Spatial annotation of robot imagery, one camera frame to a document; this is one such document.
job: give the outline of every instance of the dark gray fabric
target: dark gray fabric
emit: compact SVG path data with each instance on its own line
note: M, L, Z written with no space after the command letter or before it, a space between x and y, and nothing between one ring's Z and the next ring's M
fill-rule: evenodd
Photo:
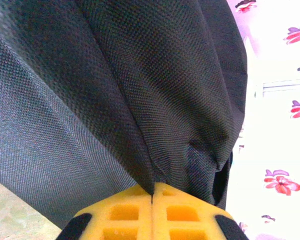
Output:
M0 0L0 182L61 228L135 181L224 208L246 61L225 0Z

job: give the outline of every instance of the black rubber piece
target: black rubber piece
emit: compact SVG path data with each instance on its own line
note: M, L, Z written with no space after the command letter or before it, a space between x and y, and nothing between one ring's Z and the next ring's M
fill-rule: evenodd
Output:
M234 220L223 215L214 218L227 240L249 240Z
M56 240L79 240L91 218L92 215L90 213L84 213L72 218Z

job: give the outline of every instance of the square hole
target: square hole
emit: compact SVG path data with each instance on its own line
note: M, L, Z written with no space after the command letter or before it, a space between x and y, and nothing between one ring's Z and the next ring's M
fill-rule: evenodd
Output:
M121 204L112 208L110 220L138 220L139 207L135 205Z
M137 240L137 228L106 228L102 240Z
M202 230L171 229L170 240L208 240L208 238Z
M166 208L168 221L199 222L197 211L190 206L169 206Z

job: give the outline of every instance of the yellow plastic part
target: yellow plastic part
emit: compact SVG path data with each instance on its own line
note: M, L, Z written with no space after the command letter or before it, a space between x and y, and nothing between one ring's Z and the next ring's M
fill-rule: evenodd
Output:
M139 185L79 211L90 222L80 240L226 240L215 215L226 211L164 183L153 199Z

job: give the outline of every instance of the beige floor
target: beige floor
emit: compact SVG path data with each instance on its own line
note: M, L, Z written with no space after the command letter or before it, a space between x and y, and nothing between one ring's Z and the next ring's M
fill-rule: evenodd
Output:
M60 231L0 184L0 240L54 240Z

